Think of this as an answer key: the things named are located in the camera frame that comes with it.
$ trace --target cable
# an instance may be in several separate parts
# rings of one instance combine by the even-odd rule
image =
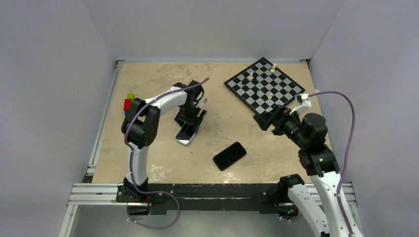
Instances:
[[[343,94],[342,92],[339,92],[339,91],[334,91],[334,90],[321,91],[321,92],[316,92],[316,93],[310,94],[310,95],[308,95],[308,97],[321,95],[321,94],[338,94],[338,95],[341,95],[348,101],[349,106],[351,107],[351,112],[352,112],[351,131],[349,133],[348,144],[346,145],[345,157],[343,159],[343,169],[342,169],[342,173],[340,174],[339,183],[337,185],[336,196],[337,196],[337,202],[339,203],[339,208],[340,208],[340,210],[343,214],[343,218],[345,219],[345,223],[348,227],[349,233],[352,235],[354,233],[353,233],[353,230],[352,230],[352,227],[351,227],[351,223],[349,222],[349,219],[346,215],[345,209],[343,208],[343,203],[342,203],[342,199],[341,199],[341,196],[340,196],[340,190],[342,189],[343,179],[345,178],[345,174],[346,174],[346,165],[348,163],[349,148],[351,146],[352,135],[353,135],[353,131],[354,131],[354,128],[355,128],[355,109],[353,107],[353,104],[352,104],[351,100],[345,94]]]
[[[129,153],[129,173],[131,174],[131,179],[132,179],[132,182],[133,182],[133,184],[134,184],[134,187],[135,187],[135,190],[137,190],[137,192],[139,192],[140,194],[158,194],[158,193],[162,193],[162,194],[166,194],[166,195],[168,195],[168,196],[170,196],[175,202],[176,202],[176,205],[177,205],[177,215],[176,215],[176,217],[175,217],[175,219],[171,222],[171,223],[169,223],[168,225],[165,225],[165,226],[149,226],[149,225],[146,225],[146,224],[143,224],[143,223],[140,223],[140,222],[137,222],[136,220],[134,220],[134,219],[132,219],[130,216],[129,216],[129,209],[127,209],[127,211],[126,211],[126,214],[128,215],[128,219],[127,219],[127,221],[129,220],[129,221],[131,221],[131,222],[133,222],[133,223],[135,223],[135,224],[138,224],[138,225],[140,225],[140,226],[143,226],[143,227],[146,227],[146,228],[149,228],[149,229],[154,229],[154,230],[162,230],[162,229],[166,229],[166,228],[168,228],[168,227],[170,227],[170,226],[172,226],[176,221],[177,221],[177,219],[179,219],[179,215],[180,215],[180,204],[179,204],[179,201],[176,199],[176,197],[174,196],[174,195],[172,195],[172,194],[170,194],[170,193],[168,193],[168,192],[165,192],[165,191],[151,191],[151,192],[144,192],[144,191],[141,191],[139,188],[138,188],[138,185],[137,185],[137,182],[135,181],[135,178],[134,178],[134,172],[133,172],[133,168],[132,168],[132,163],[133,163],[133,154],[134,154],[134,148],[129,144],[129,142],[128,142],[128,134],[129,134],[129,132],[131,131],[131,127],[132,127],[132,125],[135,123],[135,121],[137,121],[137,119],[138,119],[138,116],[148,107],[148,106],[150,106],[151,104],[153,104],[153,103],[155,103],[155,102],[157,102],[158,100],[160,100],[160,99],[162,99],[163,97],[165,97],[165,96],[167,96],[167,95],[171,95],[171,94],[173,94],[173,93],[177,93],[177,92],[180,92],[180,91],[186,91],[186,90],[189,90],[189,89],[192,89],[192,88],[195,88],[195,87],[198,87],[198,86],[200,86],[200,85],[202,85],[202,84],[204,84],[205,82],[207,82],[208,80],[209,80],[210,78],[205,78],[201,83],[199,83],[199,84],[195,84],[195,85],[192,85],[192,86],[188,86],[188,87],[185,87],[185,88],[181,88],[181,89],[177,89],[177,90],[173,90],[173,91],[167,91],[167,92],[165,92],[165,93],[163,93],[163,94],[161,94],[161,95],[159,95],[159,96],[157,96],[154,100],[152,100],[152,101],[150,101],[150,102],[148,102],[147,104],[145,104],[136,114],[135,114],[135,116],[134,116],[134,118],[131,120],[131,122],[129,123],[129,125],[128,125],[128,128],[126,129],[126,132],[125,132],[125,136],[124,136],[124,141],[125,141],[125,144],[131,149],[131,152]]]
[[[284,222],[288,222],[288,223],[290,223],[290,222],[294,222],[294,221],[298,221],[299,219],[301,219],[302,218],[302,214],[301,213],[299,213],[298,215],[297,215],[297,217],[295,217],[294,219],[286,219],[286,218],[282,218],[282,219],[280,219],[280,221],[284,221]]]
[[[205,93],[205,91],[204,91],[204,89],[202,89],[202,93],[201,93],[201,96],[199,97],[199,99],[194,100],[194,102],[196,102],[195,105],[197,105],[200,102],[200,100],[204,97],[204,93]]]

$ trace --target white chess piece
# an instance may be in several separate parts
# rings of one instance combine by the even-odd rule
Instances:
[[[274,73],[274,72],[275,72],[275,70],[276,70],[276,63],[274,63],[274,64],[272,65],[271,72],[272,72],[272,73]]]

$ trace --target white bracket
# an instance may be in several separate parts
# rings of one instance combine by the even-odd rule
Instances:
[[[321,232],[326,234],[330,232],[326,215],[311,196],[307,186],[294,185],[288,189],[288,197],[298,207],[313,233],[320,236]]]
[[[195,107],[202,109],[203,105],[207,103],[207,100],[207,97],[202,97]]]
[[[297,111],[298,114],[301,115],[311,108],[311,101],[308,98],[307,93],[296,95],[295,100],[297,101],[297,106],[293,110],[291,110],[290,115],[295,111]]]
[[[336,237],[347,237],[349,235],[349,229],[345,223],[342,211],[340,210],[338,201],[337,201],[337,185],[340,180],[340,174],[335,172],[324,173],[323,177],[318,175],[311,175],[311,181],[319,193],[319,196],[322,200],[323,209],[328,220],[331,220],[329,223],[330,235]],[[340,198],[342,200],[343,208],[346,212],[346,217],[349,220],[352,231],[354,232],[355,237],[362,237],[357,223],[355,222],[353,215],[351,213],[350,204],[348,203],[345,192],[340,192]]]

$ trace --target chessboard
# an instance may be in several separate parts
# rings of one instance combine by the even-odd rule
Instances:
[[[261,58],[224,84],[255,114],[286,106],[305,89],[266,58]]]

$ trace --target red lego brick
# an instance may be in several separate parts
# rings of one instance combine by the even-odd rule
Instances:
[[[131,106],[131,99],[125,99],[124,101],[124,111],[127,112],[129,110],[129,107]]]

